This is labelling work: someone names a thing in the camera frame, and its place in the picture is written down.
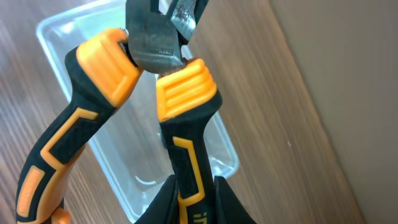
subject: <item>plier handle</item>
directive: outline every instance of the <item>plier handle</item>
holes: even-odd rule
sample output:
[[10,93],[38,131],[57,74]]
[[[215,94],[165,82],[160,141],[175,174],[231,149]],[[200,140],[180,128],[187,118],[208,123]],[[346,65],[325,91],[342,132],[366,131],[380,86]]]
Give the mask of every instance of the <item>plier handle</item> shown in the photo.
[[137,223],[254,223],[224,178],[213,181],[211,174],[203,133],[222,104],[221,94],[202,59],[181,57],[204,3],[175,0],[161,15],[154,7],[159,1],[127,0],[129,35],[108,29],[67,54],[72,100],[23,166],[18,223],[72,222],[63,209],[68,175],[86,142],[130,97],[144,70],[162,77],[156,83],[157,114],[175,175]]

